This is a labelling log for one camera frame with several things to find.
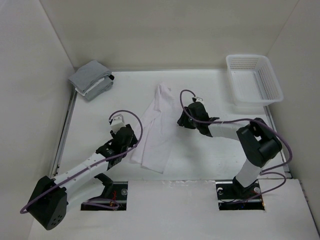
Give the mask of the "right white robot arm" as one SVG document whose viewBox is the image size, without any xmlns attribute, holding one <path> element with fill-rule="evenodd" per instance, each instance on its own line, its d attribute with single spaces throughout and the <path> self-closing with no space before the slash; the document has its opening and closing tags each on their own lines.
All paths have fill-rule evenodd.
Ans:
<svg viewBox="0 0 320 240">
<path fill-rule="evenodd" d="M 210 138 L 226 138 L 239 141 L 246 160 L 232 180 L 232 192 L 238 198 L 245 197 L 265 165 L 281 150 L 282 144 L 276 135 L 266 128 L 261 118 L 254 118 L 247 125 L 237 127 L 232 123 L 213 123 L 218 117 L 209 117 L 204 105 L 195 101 L 184 106 L 177 121 L 180 127 L 197 129 Z"/>
</svg>

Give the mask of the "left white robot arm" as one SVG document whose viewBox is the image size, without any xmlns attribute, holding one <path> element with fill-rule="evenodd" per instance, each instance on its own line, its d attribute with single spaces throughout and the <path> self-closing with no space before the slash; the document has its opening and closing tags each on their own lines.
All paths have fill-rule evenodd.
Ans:
<svg viewBox="0 0 320 240">
<path fill-rule="evenodd" d="M 55 228 L 71 206 L 71 196 L 87 183 L 101 181 L 95 187 L 100 199 L 112 195 L 112 180 L 104 173 L 122 161 L 137 146 L 137 139 L 130 124 L 111 131 L 112 139 L 100 146 L 87 160 L 54 178 L 38 180 L 23 213 L 30 213 L 47 231 Z"/>
</svg>

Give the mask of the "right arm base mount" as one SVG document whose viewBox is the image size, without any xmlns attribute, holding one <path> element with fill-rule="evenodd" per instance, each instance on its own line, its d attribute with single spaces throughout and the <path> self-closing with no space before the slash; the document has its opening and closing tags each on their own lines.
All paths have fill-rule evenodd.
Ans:
<svg viewBox="0 0 320 240">
<path fill-rule="evenodd" d="M 243 188 L 234 180 L 217 181 L 215 183 L 218 208 L 220 211 L 264 211 L 264 201 L 258 180 Z"/>
</svg>

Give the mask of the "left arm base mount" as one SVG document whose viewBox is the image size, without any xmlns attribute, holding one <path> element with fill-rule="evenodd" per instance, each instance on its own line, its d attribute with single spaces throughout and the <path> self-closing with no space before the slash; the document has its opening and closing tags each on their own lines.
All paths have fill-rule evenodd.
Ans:
<svg viewBox="0 0 320 240">
<path fill-rule="evenodd" d="M 129 183 L 113 181 L 101 173 L 94 177 L 103 190 L 100 195 L 92 197 L 88 203 L 82 203 L 81 211 L 126 211 Z"/>
</svg>

